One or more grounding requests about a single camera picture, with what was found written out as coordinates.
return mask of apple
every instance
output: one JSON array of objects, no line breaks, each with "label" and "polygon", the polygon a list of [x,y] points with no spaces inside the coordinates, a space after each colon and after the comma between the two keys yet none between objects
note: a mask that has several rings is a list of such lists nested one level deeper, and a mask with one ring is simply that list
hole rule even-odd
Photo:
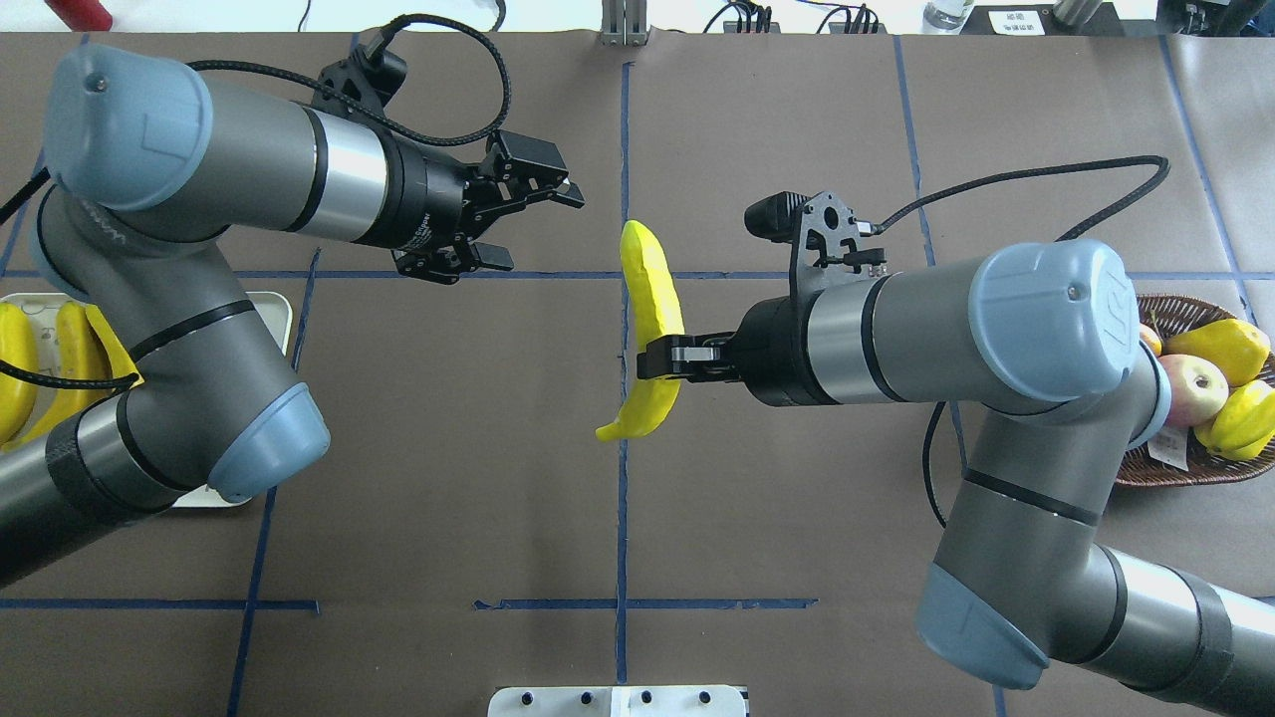
[{"label": "apple", "polygon": [[1221,411],[1230,395],[1221,369],[1188,353],[1169,353],[1159,361],[1169,376],[1172,392],[1165,424],[1183,429],[1198,426]]},{"label": "apple", "polygon": [[1151,353],[1156,356],[1164,351],[1164,342],[1160,341],[1160,334],[1155,333],[1155,329],[1146,324],[1137,325],[1137,338],[1141,338],[1144,343],[1151,347]]}]

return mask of white mounting plate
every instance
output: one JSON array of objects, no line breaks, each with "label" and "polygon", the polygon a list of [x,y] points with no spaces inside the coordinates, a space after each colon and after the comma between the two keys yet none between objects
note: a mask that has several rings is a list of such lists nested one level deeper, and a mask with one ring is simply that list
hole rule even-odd
[{"label": "white mounting plate", "polygon": [[746,695],[731,685],[505,688],[492,695],[487,717],[748,717]]},{"label": "white mounting plate", "polygon": [[[247,297],[252,301],[258,314],[270,330],[279,350],[287,353],[288,336],[292,333],[292,305],[282,293],[273,291],[250,291]],[[36,350],[40,352],[40,373],[56,376],[61,373],[61,357],[57,355],[57,329],[55,319],[57,309],[70,301],[65,293],[10,293],[0,301],[8,301],[22,307],[36,329]],[[45,413],[54,401],[55,390],[41,388],[36,394],[36,410],[31,413],[34,421]],[[201,486],[180,499],[173,508],[232,508],[244,503],[227,503],[222,496],[208,486]]]}]

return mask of wicker bowl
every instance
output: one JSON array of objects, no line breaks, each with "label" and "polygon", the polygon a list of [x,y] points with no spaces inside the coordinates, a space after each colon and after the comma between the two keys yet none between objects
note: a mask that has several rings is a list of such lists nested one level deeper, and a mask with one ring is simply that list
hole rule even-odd
[{"label": "wicker bowl", "polygon": [[[1220,319],[1234,318],[1234,314],[1207,301],[1173,295],[1139,296],[1137,313],[1139,320],[1156,329],[1163,339]],[[1270,356],[1266,357],[1266,365],[1257,378],[1275,385],[1275,364]],[[1228,461],[1210,455],[1196,440],[1195,434],[1191,434],[1187,441],[1187,466],[1191,467],[1191,472],[1165,466],[1151,458],[1142,445],[1125,454],[1116,482],[1133,487],[1153,487],[1247,481],[1275,466],[1275,440],[1252,461]]]}]

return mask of white tray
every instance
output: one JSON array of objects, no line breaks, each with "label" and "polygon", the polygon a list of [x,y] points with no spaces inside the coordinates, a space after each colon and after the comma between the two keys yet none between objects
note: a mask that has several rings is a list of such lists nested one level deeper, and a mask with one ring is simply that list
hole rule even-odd
[{"label": "white tray", "polygon": [[[292,305],[280,293],[273,291],[250,291],[247,297],[252,301],[265,328],[270,330],[274,342],[279,344],[279,351],[287,353],[288,337],[292,333]],[[61,358],[57,355],[57,330],[55,319],[57,309],[62,304],[71,301],[65,293],[10,293],[0,299],[22,307],[31,319],[36,329],[36,347],[40,352],[40,373],[55,376],[61,373]],[[36,410],[31,412],[31,421],[45,413],[45,410],[54,401],[51,388],[40,388],[36,394]],[[231,508],[242,503],[227,503],[222,496],[208,486],[199,487],[181,496],[173,508]]]}]

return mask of tag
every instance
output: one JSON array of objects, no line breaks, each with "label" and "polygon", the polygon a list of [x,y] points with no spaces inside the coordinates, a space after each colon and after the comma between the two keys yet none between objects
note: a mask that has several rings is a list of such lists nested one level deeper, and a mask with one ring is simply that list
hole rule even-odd
[{"label": "tag", "polygon": [[997,34],[1044,34],[1040,14],[1035,10],[988,11],[987,19]]},{"label": "tag", "polygon": [[1146,450],[1160,463],[1168,463],[1174,468],[1181,468],[1183,471],[1191,471],[1187,468],[1187,431],[1190,429],[1178,429],[1174,426],[1164,426],[1160,432],[1151,436],[1151,440],[1146,441]]}]

